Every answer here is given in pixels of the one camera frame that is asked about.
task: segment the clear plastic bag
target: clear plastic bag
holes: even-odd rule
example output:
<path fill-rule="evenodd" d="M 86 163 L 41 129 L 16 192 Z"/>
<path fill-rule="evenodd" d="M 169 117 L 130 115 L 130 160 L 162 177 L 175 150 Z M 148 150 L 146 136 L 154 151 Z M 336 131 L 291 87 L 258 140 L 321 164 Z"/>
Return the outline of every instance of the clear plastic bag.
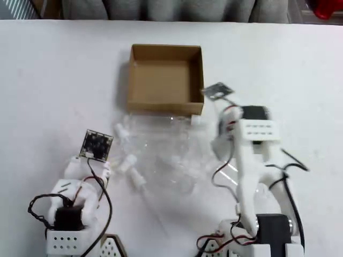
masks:
<path fill-rule="evenodd" d="M 194 168 L 189 154 L 197 139 L 190 136 L 190 119 L 129 115 L 123 120 L 123 128 L 129 136 L 121 140 L 120 149 L 124 155 L 137 157 L 135 168 L 145 178 L 148 190 L 182 195 L 193 191 L 197 178 L 191 172 Z"/>

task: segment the black wire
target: black wire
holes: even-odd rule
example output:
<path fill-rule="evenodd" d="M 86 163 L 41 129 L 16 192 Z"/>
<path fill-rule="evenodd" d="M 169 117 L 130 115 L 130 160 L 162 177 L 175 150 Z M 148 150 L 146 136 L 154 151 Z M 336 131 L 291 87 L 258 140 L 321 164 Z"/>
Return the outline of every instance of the black wire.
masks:
<path fill-rule="evenodd" d="M 300 218 L 300 215 L 299 215 L 299 211 L 296 207 L 296 204 L 295 204 L 295 201 L 293 199 L 293 196 L 289 190 L 289 187 L 288 187 L 288 183 L 287 183 L 287 178 L 289 177 L 288 174 L 286 174 L 286 170 L 289 168 L 289 167 L 297 167 L 297 168 L 300 168 L 304 171 L 309 171 L 309 169 L 305 166 L 305 164 L 303 164 L 301 161 L 299 161 L 297 158 L 295 158 L 293 155 L 291 155 L 290 153 L 288 153 L 286 150 L 284 149 L 281 149 L 281 151 L 283 153 L 285 153 L 288 157 L 290 157 L 291 159 L 293 159 L 294 161 L 296 161 L 297 163 L 289 163 L 289 164 L 286 164 L 283 168 L 282 168 L 282 178 L 281 179 L 278 179 L 277 181 L 275 181 L 274 183 L 272 183 L 269 187 L 269 189 L 271 189 L 275 184 L 277 184 L 278 182 L 283 182 L 284 183 L 284 187 L 285 187 L 285 190 L 286 190 L 286 193 L 287 193 L 287 196 L 289 198 L 289 201 L 290 201 L 290 204 L 292 205 L 292 208 L 293 208 L 293 212 L 294 212 L 294 215 L 295 215 L 295 218 L 296 218 L 296 222 L 297 222 L 297 226 L 298 226 L 298 229 L 299 229 L 299 234 L 300 234 L 300 241 L 301 241 L 301 245 L 302 247 L 304 248 L 304 252 L 305 252 L 305 236 L 304 236 L 304 228 L 302 226 L 302 222 L 301 222 L 301 218 Z M 275 164 L 270 164 L 270 165 L 266 165 L 266 167 L 276 167 L 276 168 L 279 168 L 277 165 Z"/>
<path fill-rule="evenodd" d="M 241 242 L 239 242 L 239 241 L 237 240 L 237 238 L 234 236 L 234 234 L 233 234 L 233 232 L 232 232 L 233 228 L 236 227 L 236 226 L 239 224 L 239 222 L 241 221 L 241 217 L 242 217 L 241 214 L 239 214 L 238 220 L 237 220 L 236 222 L 234 222 L 234 223 L 231 225 L 230 234 L 231 234 L 232 240 L 233 240 L 234 242 L 236 242 L 236 243 L 239 244 L 239 245 L 245 246 L 245 244 L 242 244 Z M 255 239 L 256 239 L 256 237 L 247 237 L 247 236 L 244 236 L 243 238 L 248 239 L 248 240 L 255 240 Z"/>
<path fill-rule="evenodd" d="M 229 156 L 229 159 L 226 161 L 225 164 L 223 164 L 220 168 L 218 168 L 212 175 L 212 178 L 211 178 L 211 182 L 214 186 L 216 187 L 222 187 L 222 188 L 226 188 L 230 191 L 231 195 L 233 196 L 233 198 L 235 199 L 236 202 L 238 202 L 238 198 L 237 198 L 237 195 L 235 193 L 235 191 L 230 187 L 230 186 L 226 186 L 226 185 L 221 185 L 221 184 L 217 184 L 215 181 L 214 181 L 214 177 L 215 175 L 217 175 L 217 173 L 219 171 L 221 171 L 223 168 L 225 168 L 229 163 L 230 161 L 232 160 L 232 158 L 234 157 L 234 152 L 235 152 L 235 143 L 234 143 L 234 140 L 230 140 L 230 156 Z"/>
<path fill-rule="evenodd" d="M 305 164 L 303 164 L 301 161 L 299 161 L 297 158 L 295 158 L 292 154 L 290 154 L 288 151 L 284 150 L 283 148 L 281 148 L 281 151 L 286 154 L 288 157 L 290 157 L 291 159 L 293 159 L 294 161 L 296 161 L 300 166 L 298 166 L 296 163 L 292 164 L 292 166 L 296 166 L 304 171 L 309 171 L 309 169 L 306 167 Z"/>
<path fill-rule="evenodd" d="M 287 184 L 287 177 L 286 176 L 287 176 L 287 174 L 284 173 L 284 186 L 285 186 L 285 190 L 286 190 L 286 193 L 288 195 L 290 204 L 292 205 L 292 208 L 293 208 L 293 211 L 294 211 L 294 214 L 295 214 L 296 222 L 297 222 L 298 228 L 299 228 L 301 245 L 304 248 L 304 252 L 305 252 L 304 229 L 303 229 L 303 226 L 302 226 L 302 222 L 301 222 L 301 218 L 300 218 L 300 215 L 299 215 L 299 211 L 298 211 L 298 209 L 296 207 L 296 204 L 294 202 L 293 196 L 292 196 L 292 194 L 291 194 L 291 192 L 289 190 L 289 187 L 288 187 L 288 184 Z"/>
<path fill-rule="evenodd" d="M 88 253 L 90 253 L 90 251 L 96 246 L 96 244 L 101 240 L 101 238 L 103 237 L 103 235 L 105 234 L 109 223 L 111 221 L 112 218 L 112 202 L 111 199 L 107 193 L 106 188 L 104 187 L 104 185 L 101 183 L 100 179 L 97 177 L 97 175 L 95 174 L 94 170 L 92 169 L 91 165 L 90 165 L 90 158 L 87 159 L 87 164 L 89 166 L 89 168 L 91 169 L 91 173 L 94 176 L 94 179 L 96 180 L 96 182 L 98 182 L 99 186 L 101 187 L 101 189 L 103 190 L 107 201 L 108 201 L 108 205 L 109 205 L 109 215 L 108 215 L 108 219 L 107 219 L 107 223 L 105 225 L 105 227 L 103 228 L 103 230 L 101 231 L 101 233 L 99 234 L 99 236 L 97 237 L 97 239 L 90 245 L 90 247 L 82 254 L 80 255 L 80 257 L 85 257 Z"/>
<path fill-rule="evenodd" d="M 41 195 L 37 195 L 29 204 L 28 208 L 27 208 L 27 212 L 30 213 L 36 220 L 43 222 L 45 227 L 47 229 L 53 229 L 54 226 L 50 225 L 49 222 L 44 218 L 43 215 L 37 215 L 33 210 L 33 205 L 34 203 L 40 199 L 40 198 L 45 198 L 45 197 L 59 197 L 62 198 L 63 201 L 63 206 L 64 207 L 70 207 L 73 206 L 73 201 L 70 200 L 68 197 L 66 197 L 65 195 L 62 194 L 41 194 Z"/>
<path fill-rule="evenodd" d="M 282 177 L 282 178 L 280 178 L 280 179 L 274 181 L 274 182 L 269 186 L 269 190 L 271 190 L 271 189 L 273 188 L 273 186 L 275 186 L 278 182 L 284 181 L 286 178 L 285 178 L 285 177 Z"/>

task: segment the red object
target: red object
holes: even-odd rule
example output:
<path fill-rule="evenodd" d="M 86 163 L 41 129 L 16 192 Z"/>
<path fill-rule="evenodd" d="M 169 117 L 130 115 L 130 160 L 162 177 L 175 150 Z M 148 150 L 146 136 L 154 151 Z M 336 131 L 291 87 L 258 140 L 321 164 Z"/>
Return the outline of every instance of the red object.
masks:
<path fill-rule="evenodd" d="M 315 15 L 328 20 L 334 11 L 343 9 L 343 0 L 318 0 Z"/>

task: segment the white plastic part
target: white plastic part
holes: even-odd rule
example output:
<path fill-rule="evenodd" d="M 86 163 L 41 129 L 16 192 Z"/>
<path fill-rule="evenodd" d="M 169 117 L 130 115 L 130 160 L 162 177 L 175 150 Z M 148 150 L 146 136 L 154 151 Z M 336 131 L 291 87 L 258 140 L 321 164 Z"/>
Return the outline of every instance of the white plastic part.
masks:
<path fill-rule="evenodd" d="M 299 244 L 285 245 L 286 257 L 304 257 L 304 248 Z"/>
<path fill-rule="evenodd" d="M 205 247 L 205 251 L 207 251 L 207 252 L 208 251 L 213 251 L 213 250 L 218 249 L 218 247 L 219 247 L 219 245 L 218 245 L 218 243 L 215 240 L 210 240 L 207 243 L 206 247 Z M 213 253 L 213 254 L 211 254 L 211 253 L 203 253 L 202 257 L 210 257 L 210 256 L 226 257 L 225 249 L 226 248 L 224 247 L 222 250 L 220 250 L 220 251 L 218 251 L 216 253 Z"/>
<path fill-rule="evenodd" d="M 81 255 L 87 247 L 90 231 L 47 231 L 47 254 Z"/>
<path fill-rule="evenodd" d="M 219 161 L 227 161 L 230 154 L 230 142 L 226 135 L 220 135 L 211 142 L 212 150 Z"/>
<path fill-rule="evenodd" d="M 132 168 L 129 173 L 132 182 L 136 188 L 136 190 L 141 190 L 143 186 L 146 184 L 145 178 L 135 169 Z"/>
<path fill-rule="evenodd" d="M 96 160 L 90 160 L 90 164 L 92 169 L 94 170 L 95 174 L 99 177 L 102 176 L 103 170 L 110 171 L 110 163 L 109 162 L 100 162 Z M 86 157 L 80 157 L 78 155 L 73 156 L 64 170 L 64 178 L 65 179 L 79 179 L 82 180 L 85 177 L 92 176 L 91 170 L 87 164 Z"/>
<path fill-rule="evenodd" d="M 123 257 L 113 238 L 107 238 L 100 248 L 100 257 Z"/>
<path fill-rule="evenodd" d="M 137 162 L 137 157 L 135 157 L 133 154 L 129 154 L 117 169 L 120 173 L 124 174 L 131 167 L 133 167 L 136 164 L 136 162 Z"/>
<path fill-rule="evenodd" d="M 99 204 L 99 193 L 94 186 L 87 182 L 81 182 L 76 179 L 60 179 L 52 190 L 52 193 L 62 194 L 71 200 L 75 199 L 78 193 L 75 205 L 83 204 L 81 221 L 85 226 L 92 225 L 95 220 L 95 211 Z M 48 211 L 47 220 L 50 225 L 54 225 L 55 214 L 59 207 L 63 206 L 62 199 L 59 197 L 51 197 L 51 207 Z"/>
<path fill-rule="evenodd" d="M 277 168 L 266 167 L 267 164 L 283 166 L 284 153 L 281 151 L 280 134 L 275 122 L 261 120 L 243 120 L 242 109 L 232 107 L 228 112 L 223 112 L 221 120 L 223 128 L 225 124 L 236 121 L 232 132 L 234 136 L 235 156 L 238 169 L 237 197 L 242 215 L 241 221 L 252 237 L 257 234 L 256 212 L 254 207 L 254 195 L 258 183 L 263 183 L 269 187 L 273 182 L 283 177 L 282 171 Z M 253 141 L 262 141 L 260 152 L 262 159 L 256 157 L 257 147 Z M 293 187 L 289 179 L 287 180 L 290 192 L 297 203 Z M 292 205 L 290 204 L 283 183 L 273 186 L 271 192 L 278 201 L 281 213 L 287 215 L 292 221 L 296 221 Z M 294 235 L 299 234 L 299 230 L 294 224 Z"/>
<path fill-rule="evenodd" d="M 130 133 L 124 129 L 121 123 L 117 123 L 114 126 L 114 131 L 116 132 L 117 136 L 120 138 L 121 141 L 129 141 Z"/>
<path fill-rule="evenodd" d="M 241 136 L 249 141 L 280 140 L 277 124 L 272 120 L 240 119 L 236 129 L 241 131 Z"/>

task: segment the perforated white block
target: perforated white block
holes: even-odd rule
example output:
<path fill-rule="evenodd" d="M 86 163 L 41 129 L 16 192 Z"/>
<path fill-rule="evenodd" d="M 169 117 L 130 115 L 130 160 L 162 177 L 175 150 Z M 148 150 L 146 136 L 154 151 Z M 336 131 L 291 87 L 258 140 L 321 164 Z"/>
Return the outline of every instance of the perforated white block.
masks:
<path fill-rule="evenodd" d="M 88 247 L 90 232 L 47 231 L 47 254 L 81 255 Z"/>
<path fill-rule="evenodd" d="M 272 120 L 240 119 L 241 137 L 249 141 L 280 140 L 277 124 Z"/>
<path fill-rule="evenodd" d="M 217 244 L 217 242 L 215 240 L 210 240 L 206 245 L 205 251 L 213 251 L 215 249 L 218 249 L 218 247 L 219 247 L 219 245 Z M 226 254 L 224 252 L 225 249 L 227 250 L 227 248 L 224 247 L 222 250 L 220 250 L 217 253 L 203 253 L 202 257 L 212 257 L 212 256 L 224 257 L 224 256 L 226 256 Z"/>
<path fill-rule="evenodd" d="M 107 238 L 100 249 L 100 257 L 123 257 L 121 256 L 113 238 Z"/>

